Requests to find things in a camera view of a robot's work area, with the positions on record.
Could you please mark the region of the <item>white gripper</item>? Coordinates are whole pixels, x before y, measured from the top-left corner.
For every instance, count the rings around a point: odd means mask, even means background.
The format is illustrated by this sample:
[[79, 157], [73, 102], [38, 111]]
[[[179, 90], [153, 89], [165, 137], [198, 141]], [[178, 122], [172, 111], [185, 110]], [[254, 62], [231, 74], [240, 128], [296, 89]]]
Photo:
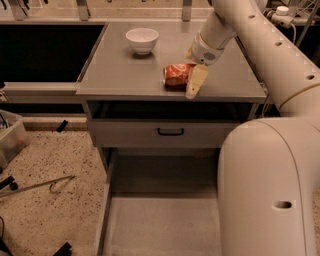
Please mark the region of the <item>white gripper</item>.
[[223, 51], [210, 47], [198, 33], [189, 49], [185, 51], [185, 57], [198, 63], [195, 65], [188, 76], [186, 86], [186, 98], [193, 99], [196, 97], [201, 86], [208, 76], [208, 68], [205, 65], [213, 65], [222, 55]]

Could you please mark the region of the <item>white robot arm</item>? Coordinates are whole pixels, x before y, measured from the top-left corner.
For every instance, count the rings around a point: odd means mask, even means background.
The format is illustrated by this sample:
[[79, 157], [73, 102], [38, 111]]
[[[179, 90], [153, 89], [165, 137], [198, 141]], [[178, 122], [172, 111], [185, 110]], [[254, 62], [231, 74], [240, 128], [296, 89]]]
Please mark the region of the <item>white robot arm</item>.
[[257, 0], [208, 0], [214, 12], [189, 51], [216, 50], [226, 26], [242, 42], [280, 115], [236, 127], [218, 163], [223, 256], [317, 256], [319, 69], [262, 13]]

